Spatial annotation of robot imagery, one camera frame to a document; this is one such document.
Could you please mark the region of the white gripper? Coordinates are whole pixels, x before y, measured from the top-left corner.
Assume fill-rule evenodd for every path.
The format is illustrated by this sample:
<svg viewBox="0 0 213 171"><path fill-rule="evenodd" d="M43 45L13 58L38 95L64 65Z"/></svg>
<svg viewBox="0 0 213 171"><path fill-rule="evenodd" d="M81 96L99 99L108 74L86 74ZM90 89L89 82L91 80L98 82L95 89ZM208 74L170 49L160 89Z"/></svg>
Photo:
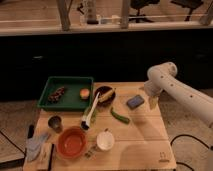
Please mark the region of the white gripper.
<svg viewBox="0 0 213 171"><path fill-rule="evenodd" d="M155 106L159 102L158 96L161 94L162 89L160 87L156 86L155 84L153 84L152 82L146 82L144 84L144 91L149 96L149 98L148 98L149 107L152 110L155 108Z"/></svg>

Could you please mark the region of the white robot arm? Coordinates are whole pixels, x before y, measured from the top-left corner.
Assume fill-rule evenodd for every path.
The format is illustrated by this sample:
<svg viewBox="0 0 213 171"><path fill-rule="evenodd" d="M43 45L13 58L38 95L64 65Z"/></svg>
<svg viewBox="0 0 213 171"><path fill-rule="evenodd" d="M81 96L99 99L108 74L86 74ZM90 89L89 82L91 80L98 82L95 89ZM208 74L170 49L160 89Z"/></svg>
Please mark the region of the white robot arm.
<svg viewBox="0 0 213 171"><path fill-rule="evenodd" d="M177 72L177 66L173 62L150 67L144 91L149 97L159 96L162 91L166 91L213 129L213 98L178 81L175 78Z"/></svg>

